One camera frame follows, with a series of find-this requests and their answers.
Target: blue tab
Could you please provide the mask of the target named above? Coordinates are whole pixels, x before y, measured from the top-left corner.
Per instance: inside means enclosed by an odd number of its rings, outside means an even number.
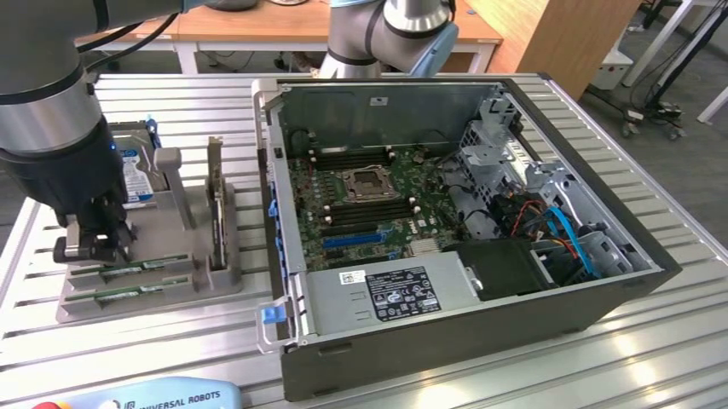
[[[271,202],[271,205],[269,206],[269,217],[277,217],[278,216],[278,202],[275,199]]]
[[[286,307],[279,305],[278,307],[263,308],[263,324],[278,324],[286,321]]]

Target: power supply label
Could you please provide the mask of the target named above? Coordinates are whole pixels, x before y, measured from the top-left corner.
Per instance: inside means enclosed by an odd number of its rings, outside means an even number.
[[[440,311],[425,267],[366,276],[366,286],[380,321],[392,321]]]

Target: floor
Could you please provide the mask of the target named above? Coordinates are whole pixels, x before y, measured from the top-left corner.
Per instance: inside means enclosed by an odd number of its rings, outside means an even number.
[[[637,58],[661,28],[663,26],[655,23],[647,32],[629,32],[623,42],[623,52]],[[672,36],[668,46],[655,59],[655,65],[663,62],[684,41],[685,38],[679,34]],[[233,55],[230,53],[209,55],[221,64],[210,66],[211,58],[198,54],[201,72],[231,72],[234,69],[238,72],[281,72],[273,64],[277,53],[239,52]],[[88,58],[92,60],[98,55],[90,55]],[[688,137],[679,141],[668,140],[668,127],[651,123],[640,126],[640,135],[625,139],[620,136],[621,113],[591,95],[585,95],[580,101],[627,152],[724,245],[728,245],[728,213],[724,213],[724,201],[728,198],[728,166],[725,166],[728,115],[725,111],[720,112],[712,126],[700,124],[695,118],[728,86],[727,66],[727,60],[712,54],[709,49],[703,50],[663,99],[677,103],[685,112],[683,126]],[[179,64],[172,53],[140,51],[120,62],[120,72],[178,73]],[[653,78],[648,78],[633,90],[636,101],[643,101],[647,85],[652,81]],[[627,103],[631,93],[632,89],[620,86],[613,96]],[[0,248],[4,248],[24,198],[3,172],[0,189]]]

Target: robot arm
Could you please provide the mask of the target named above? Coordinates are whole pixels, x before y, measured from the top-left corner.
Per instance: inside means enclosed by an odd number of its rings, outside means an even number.
[[[0,162],[24,193],[54,208],[60,225],[78,220],[79,248],[59,240],[59,261],[116,262],[132,238],[120,157],[74,40],[202,2],[0,2]]]
[[[414,77],[442,68],[457,40],[454,0],[331,0],[322,78],[380,75],[378,60]]]

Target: aluminum profile table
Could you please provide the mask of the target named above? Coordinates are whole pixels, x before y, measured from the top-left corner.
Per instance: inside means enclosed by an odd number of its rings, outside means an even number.
[[[314,400],[285,402],[279,357],[262,355],[255,344],[254,307],[270,300],[271,287],[253,79],[111,75],[96,87],[111,121],[148,114],[158,120],[162,143],[182,148],[186,184],[203,183],[205,144],[209,136],[223,137],[223,171],[238,201],[243,291],[112,320],[58,324],[64,267],[52,262],[50,248],[64,231],[51,210],[27,200],[0,259],[0,406],[30,407],[171,375],[231,381],[246,406],[266,408],[728,405],[725,250],[569,96],[534,75],[513,79],[669,249],[683,273],[579,334]],[[524,134],[540,139],[529,124]],[[533,147],[541,156],[553,155],[546,143]]]

